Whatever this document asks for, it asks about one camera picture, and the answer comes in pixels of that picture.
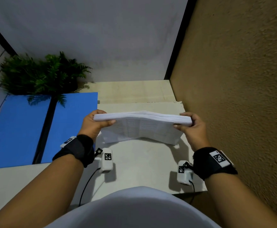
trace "brown wall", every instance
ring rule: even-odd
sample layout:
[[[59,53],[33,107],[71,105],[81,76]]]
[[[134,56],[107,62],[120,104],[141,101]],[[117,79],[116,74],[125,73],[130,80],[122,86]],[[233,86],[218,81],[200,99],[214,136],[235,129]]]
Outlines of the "brown wall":
[[[277,0],[198,0],[170,81],[277,213]]]

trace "stack of paper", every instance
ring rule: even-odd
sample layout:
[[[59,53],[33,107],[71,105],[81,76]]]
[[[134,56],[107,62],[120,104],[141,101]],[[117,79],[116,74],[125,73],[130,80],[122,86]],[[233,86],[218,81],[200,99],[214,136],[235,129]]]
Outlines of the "stack of paper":
[[[191,126],[192,120],[187,116],[158,114],[148,111],[96,114],[95,121],[116,120],[109,127],[101,130],[106,143],[126,141],[136,138],[150,138],[167,144],[176,145],[182,132],[173,124]]]

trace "fern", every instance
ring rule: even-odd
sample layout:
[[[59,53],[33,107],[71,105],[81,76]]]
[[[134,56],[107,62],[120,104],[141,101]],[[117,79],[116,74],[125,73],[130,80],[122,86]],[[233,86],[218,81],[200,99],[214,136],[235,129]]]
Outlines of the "fern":
[[[35,105],[49,96],[56,97],[65,105],[64,93],[78,77],[86,77],[91,67],[67,59],[63,52],[59,56],[48,54],[45,60],[34,60],[27,54],[5,58],[1,64],[3,75],[1,86],[13,95],[28,95],[30,105]]]

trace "person's left hand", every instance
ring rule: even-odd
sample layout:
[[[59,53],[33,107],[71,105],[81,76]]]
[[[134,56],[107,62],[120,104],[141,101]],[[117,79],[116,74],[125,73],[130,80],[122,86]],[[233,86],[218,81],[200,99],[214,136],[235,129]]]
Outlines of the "person's left hand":
[[[98,109],[98,110],[92,111],[89,115],[85,116],[85,118],[83,119],[81,129],[77,134],[77,135],[84,134],[89,136],[90,138],[93,139],[94,143],[96,141],[96,137],[98,136],[101,128],[111,126],[116,122],[115,120],[96,122],[93,120],[95,114],[106,114],[106,112]]]

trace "white backdrop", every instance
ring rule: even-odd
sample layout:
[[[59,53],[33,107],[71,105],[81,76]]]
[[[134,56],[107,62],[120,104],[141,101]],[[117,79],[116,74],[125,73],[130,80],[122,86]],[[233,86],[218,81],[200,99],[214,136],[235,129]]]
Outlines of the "white backdrop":
[[[64,51],[92,81],[162,80],[187,0],[0,0],[0,32],[18,54]]]

